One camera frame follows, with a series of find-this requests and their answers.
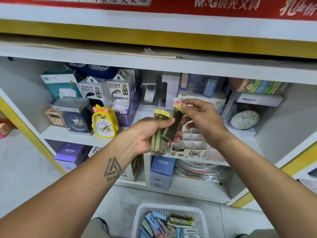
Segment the tattoo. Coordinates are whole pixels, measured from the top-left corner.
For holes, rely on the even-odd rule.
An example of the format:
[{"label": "tattoo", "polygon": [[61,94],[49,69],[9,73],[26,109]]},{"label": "tattoo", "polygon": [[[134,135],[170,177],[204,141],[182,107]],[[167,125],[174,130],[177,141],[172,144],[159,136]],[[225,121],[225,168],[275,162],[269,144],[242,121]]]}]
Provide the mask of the tattoo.
[{"label": "tattoo", "polygon": [[108,165],[105,171],[104,176],[107,177],[107,181],[113,180],[120,176],[121,166],[117,161],[116,157],[109,158]]}]

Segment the teal box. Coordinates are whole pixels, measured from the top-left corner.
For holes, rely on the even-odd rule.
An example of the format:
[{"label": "teal box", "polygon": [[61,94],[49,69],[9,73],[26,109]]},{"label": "teal box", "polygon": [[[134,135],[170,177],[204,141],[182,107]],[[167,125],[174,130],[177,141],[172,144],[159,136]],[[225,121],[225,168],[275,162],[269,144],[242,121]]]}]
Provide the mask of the teal box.
[{"label": "teal box", "polygon": [[44,83],[46,83],[55,100],[61,97],[77,97],[82,98],[82,92],[78,83],[84,79],[77,76],[76,71],[57,69],[46,71],[41,75]]}]

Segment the white basket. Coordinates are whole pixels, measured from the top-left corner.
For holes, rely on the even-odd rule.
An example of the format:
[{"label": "white basket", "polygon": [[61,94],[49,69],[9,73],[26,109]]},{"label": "white basket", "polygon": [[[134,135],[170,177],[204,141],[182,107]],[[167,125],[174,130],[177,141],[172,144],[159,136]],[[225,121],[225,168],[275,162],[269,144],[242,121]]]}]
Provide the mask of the white basket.
[{"label": "white basket", "polygon": [[183,216],[189,216],[195,218],[193,221],[193,226],[195,229],[199,230],[200,238],[209,238],[207,223],[205,220],[205,215],[201,209],[188,206],[177,206],[177,205],[164,205],[164,204],[151,204],[143,203],[137,208],[137,212],[134,217],[133,229],[131,238],[140,237],[140,225],[145,217],[145,214],[149,211],[154,210],[162,215],[169,216],[171,213],[179,214]]}]

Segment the clear plastic bag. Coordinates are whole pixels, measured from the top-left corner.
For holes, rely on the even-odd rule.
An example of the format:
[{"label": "clear plastic bag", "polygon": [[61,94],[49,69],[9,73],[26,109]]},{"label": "clear plastic bag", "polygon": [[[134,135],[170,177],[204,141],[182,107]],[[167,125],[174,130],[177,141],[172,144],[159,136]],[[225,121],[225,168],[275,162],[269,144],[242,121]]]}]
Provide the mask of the clear plastic bag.
[{"label": "clear plastic bag", "polygon": [[174,164],[175,174],[186,178],[208,180],[213,182],[227,181],[233,171],[228,166],[206,164],[199,161],[183,161],[176,159]]}]

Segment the floor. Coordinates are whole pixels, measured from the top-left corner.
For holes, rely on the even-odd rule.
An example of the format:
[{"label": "floor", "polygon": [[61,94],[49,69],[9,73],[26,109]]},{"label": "floor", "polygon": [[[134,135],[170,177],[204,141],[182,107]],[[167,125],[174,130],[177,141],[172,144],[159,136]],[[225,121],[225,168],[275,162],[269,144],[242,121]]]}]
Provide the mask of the floor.
[{"label": "floor", "polygon": [[[46,188],[61,174],[18,130],[0,139],[0,217]],[[223,204],[171,196],[156,192],[113,186],[93,217],[109,225],[112,238],[131,237],[136,209],[141,203],[166,203],[200,208],[208,224],[209,236],[232,238],[268,229],[272,225],[263,212],[228,207]],[[127,221],[124,229],[117,224]]]}]

